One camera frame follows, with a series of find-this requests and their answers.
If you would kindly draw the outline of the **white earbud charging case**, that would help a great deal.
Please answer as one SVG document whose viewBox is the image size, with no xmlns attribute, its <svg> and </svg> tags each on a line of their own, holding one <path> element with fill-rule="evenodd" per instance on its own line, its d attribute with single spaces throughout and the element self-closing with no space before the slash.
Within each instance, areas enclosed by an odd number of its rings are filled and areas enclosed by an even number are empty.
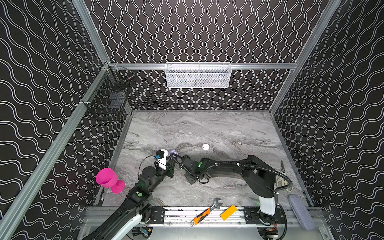
<svg viewBox="0 0 384 240">
<path fill-rule="evenodd" d="M 204 151 L 208 151 L 208 150 L 210 149 L 210 145 L 209 145 L 209 144 L 203 144 L 203 145 L 202 145 L 202 149 L 203 149 Z"/>
</svg>

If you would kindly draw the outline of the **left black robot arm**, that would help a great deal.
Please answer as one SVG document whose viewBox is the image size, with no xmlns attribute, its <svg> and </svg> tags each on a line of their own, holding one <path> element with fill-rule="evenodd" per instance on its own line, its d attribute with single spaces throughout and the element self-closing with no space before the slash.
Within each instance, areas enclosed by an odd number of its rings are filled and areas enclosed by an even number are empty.
<svg viewBox="0 0 384 240">
<path fill-rule="evenodd" d="M 175 166 L 176 161 L 167 157 L 164 169 L 160 164 L 144 168 L 120 207 L 84 239 L 122 240 L 142 222 L 143 214 L 150 208 L 152 193 L 165 177 L 173 177 Z"/>
</svg>

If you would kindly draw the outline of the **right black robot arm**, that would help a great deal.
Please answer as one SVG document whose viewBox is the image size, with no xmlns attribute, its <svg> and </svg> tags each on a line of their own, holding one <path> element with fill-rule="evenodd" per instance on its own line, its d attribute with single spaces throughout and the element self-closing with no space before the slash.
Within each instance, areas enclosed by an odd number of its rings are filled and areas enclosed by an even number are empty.
<svg viewBox="0 0 384 240">
<path fill-rule="evenodd" d="M 249 155 L 240 161 L 215 161 L 201 159 L 192 160 L 188 155 L 181 157 L 181 169 L 187 174 L 186 178 L 193 184 L 206 184 L 211 178 L 234 178 L 245 181 L 251 190 L 259 197 L 260 211 L 264 215 L 274 216 L 275 180 L 277 171 L 256 156 Z"/>
</svg>

